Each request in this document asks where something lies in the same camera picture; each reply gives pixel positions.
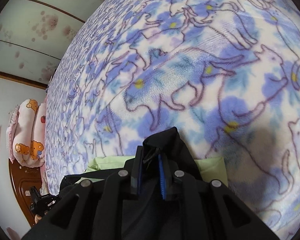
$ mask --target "teddy bear print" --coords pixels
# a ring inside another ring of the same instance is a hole
[[[31,141],[31,159],[37,160],[42,154],[43,144],[37,141]]]
[[[29,146],[26,146],[26,145],[24,145],[24,144],[22,144],[22,143],[17,143],[17,144],[15,145],[15,150],[16,150],[16,152],[18,152],[18,153],[20,153],[20,154],[25,154],[25,155],[27,155],[27,154],[30,153],[30,148],[29,148]]]
[[[37,113],[37,101],[30,99],[29,103],[27,104],[27,108],[32,108],[34,112]]]

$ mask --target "green cloth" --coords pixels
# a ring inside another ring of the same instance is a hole
[[[85,173],[91,171],[123,168],[125,162],[133,158],[134,156],[96,157],[88,163],[88,168],[85,170]],[[194,161],[197,164],[201,177],[205,182],[218,179],[228,187],[226,166],[222,157]],[[90,180],[92,182],[96,182],[100,181],[101,179]]]

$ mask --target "blue strip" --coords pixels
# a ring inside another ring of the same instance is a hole
[[[164,179],[164,173],[163,173],[163,165],[162,165],[162,158],[161,158],[161,154],[158,155],[158,159],[159,159],[159,171],[160,171],[160,189],[161,189],[161,195],[163,200],[166,199],[166,183],[165,183],[165,179]]]

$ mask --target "screw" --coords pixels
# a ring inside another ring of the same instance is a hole
[[[121,171],[119,171],[118,172],[118,175],[120,176],[120,177],[125,177],[125,176],[127,176],[129,173],[128,173],[128,171],[126,171],[126,170],[121,170]]]
[[[212,186],[214,187],[221,187],[222,183],[220,180],[217,180],[217,179],[214,179],[212,182],[211,182]]]
[[[91,180],[84,179],[83,181],[81,181],[80,184],[81,184],[82,187],[89,187],[90,184],[91,184]]]
[[[183,177],[185,175],[185,173],[183,171],[175,171],[174,174],[178,178]]]

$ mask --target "pink cushion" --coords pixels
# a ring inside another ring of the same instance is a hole
[[[31,138],[31,156],[40,162],[38,166],[42,166],[45,162],[45,114],[46,103],[42,103],[37,109]]]
[[[35,168],[42,166],[44,161],[38,159],[34,151],[34,148],[42,148],[43,145],[39,143],[31,143],[32,129],[37,113],[37,101],[34,99],[27,99],[21,105],[19,109],[19,119],[15,130],[15,136],[13,139],[13,155],[15,159],[22,166],[29,168]]]
[[[11,163],[13,163],[13,160],[14,160],[13,139],[14,139],[15,130],[16,130],[16,127],[18,124],[19,108],[20,108],[20,106],[16,106],[15,109],[13,110],[11,117],[10,117],[9,126],[6,129],[6,148],[8,150],[9,159],[10,159]]]

